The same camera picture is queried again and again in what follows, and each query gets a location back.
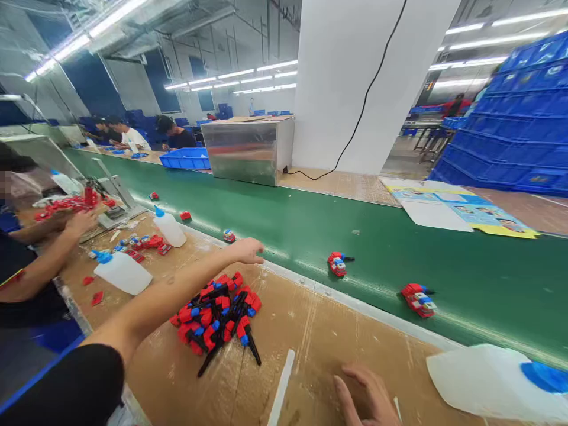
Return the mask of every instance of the stacked blue crate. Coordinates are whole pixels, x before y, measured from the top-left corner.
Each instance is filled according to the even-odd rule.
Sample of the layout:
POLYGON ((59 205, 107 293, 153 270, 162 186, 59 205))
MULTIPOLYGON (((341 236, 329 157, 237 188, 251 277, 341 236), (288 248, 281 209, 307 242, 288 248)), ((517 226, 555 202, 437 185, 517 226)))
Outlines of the stacked blue crate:
POLYGON ((429 179, 568 196, 568 33, 511 53, 429 179))

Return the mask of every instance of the worker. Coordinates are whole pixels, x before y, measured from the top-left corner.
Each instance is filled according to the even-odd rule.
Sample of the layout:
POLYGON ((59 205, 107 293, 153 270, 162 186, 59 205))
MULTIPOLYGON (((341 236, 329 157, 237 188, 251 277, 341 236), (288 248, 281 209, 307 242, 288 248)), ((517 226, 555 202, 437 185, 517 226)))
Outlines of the worker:
POLYGON ((463 109, 469 108, 472 102, 464 99, 465 94, 460 93, 453 101, 442 104, 442 118, 457 117, 463 109))
MULTIPOLYGON (((0 173, 25 173, 37 165, 0 145, 0 173)), ((10 193, 4 177, 3 197, 10 193)), ((96 224, 94 213, 57 211, 51 218, 11 233, 0 231, 0 327, 39 327, 66 319, 69 311, 52 280, 81 236, 96 224), (28 246, 62 231, 38 256, 28 246)))
POLYGON ((195 148, 197 146, 193 134, 176 125, 174 120, 167 115, 158 115, 156 117, 156 130, 158 133, 167 135, 167 143, 162 144, 164 151, 179 148, 195 148))
POLYGON ((115 143, 115 147, 120 149, 130 148, 132 151, 135 151, 136 148, 152 151, 150 144, 146 141, 146 139, 144 139, 140 132, 124 124, 120 117, 115 115, 109 117, 108 126, 114 131, 122 133, 122 141, 120 143, 115 143))
MULTIPOLYGON (((142 341, 229 265, 263 263, 259 256, 263 250, 262 243, 245 238, 158 280, 8 407, 0 415, 0 424, 105 425, 121 403, 125 370, 142 341)), ((383 421, 380 424, 400 426, 379 379, 358 367, 346 367, 344 372, 367 389, 373 417, 383 421)), ((338 377, 335 383, 346 424, 360 425, 347 386, 338 377)))
POLYGON ((100 135, 94 135, 90 132, 86 132, 85 135, 91 139, 103 141, 110 145, 114 145, 122 141, 122 134, 110 128, 104 118, 97 118, 95 120, 95 127, 100 132, 100 135))

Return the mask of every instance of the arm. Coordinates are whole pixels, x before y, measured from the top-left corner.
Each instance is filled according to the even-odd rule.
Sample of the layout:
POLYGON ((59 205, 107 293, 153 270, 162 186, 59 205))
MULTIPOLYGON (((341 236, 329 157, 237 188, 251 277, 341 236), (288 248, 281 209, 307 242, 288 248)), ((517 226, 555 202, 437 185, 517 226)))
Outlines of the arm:
POLYGON ((116 349, 125 366, 142 341, 168 320, 220 271, 235 262, 263 263, 257 252, 263 245, 252 238, 210 254, 178 270, 172 277, 150 285, 91 334, 82 344, 99 343, 116 349))
POLYGON ((40 257, 30 263, 15 282, 0 288, 1 302, 23 302, 36 296, 65 264, 81 236, 96 224, 93 212, 80 212, 40 257))

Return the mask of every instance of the pile of toy parts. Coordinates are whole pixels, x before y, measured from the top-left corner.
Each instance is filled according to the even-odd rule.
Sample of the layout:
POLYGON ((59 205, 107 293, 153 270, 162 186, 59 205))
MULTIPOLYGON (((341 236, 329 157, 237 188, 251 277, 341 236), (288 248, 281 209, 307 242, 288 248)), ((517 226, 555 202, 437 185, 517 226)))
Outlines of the pile of toy parts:
POLYGON ((207 354, 197 376, 201 377, 215 354, 237 335, 241 344, 250 350, 260 365, 260 356, 250 327, 250 318, 260 310, 262 303, 249 286, 243 286, 243 276, 235 272, 211 280, 181 308, 170 322, 179 329, 177 335, 197 355, 207 354))

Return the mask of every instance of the blue plastic bin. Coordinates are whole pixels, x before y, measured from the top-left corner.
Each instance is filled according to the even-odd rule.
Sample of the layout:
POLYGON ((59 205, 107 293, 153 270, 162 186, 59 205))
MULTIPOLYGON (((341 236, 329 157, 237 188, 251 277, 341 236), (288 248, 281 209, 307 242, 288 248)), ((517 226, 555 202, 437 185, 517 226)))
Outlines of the blue plastic bin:
POLYGON ((160 156, 164 167, 172 169, 210 169, 207 148, 180 148, 160 156))

